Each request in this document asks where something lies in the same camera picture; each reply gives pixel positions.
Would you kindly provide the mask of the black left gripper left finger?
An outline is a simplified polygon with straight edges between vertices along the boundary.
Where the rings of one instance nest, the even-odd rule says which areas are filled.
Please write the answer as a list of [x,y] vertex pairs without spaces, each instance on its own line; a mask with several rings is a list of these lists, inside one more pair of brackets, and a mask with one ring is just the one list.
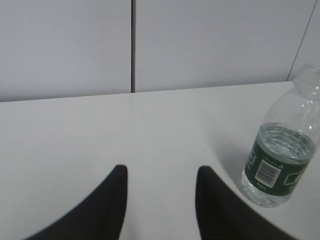
[[29,240],[118,240],[128,200],[128,169],[118,164],[75,208]]

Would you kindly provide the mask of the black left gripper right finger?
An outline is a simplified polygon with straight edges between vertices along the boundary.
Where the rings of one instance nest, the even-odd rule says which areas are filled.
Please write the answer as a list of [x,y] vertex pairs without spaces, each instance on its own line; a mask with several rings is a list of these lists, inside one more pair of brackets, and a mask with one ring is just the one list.
[[293,240],[242,201],[210,167],[198,168],[195,214],[202,240]]

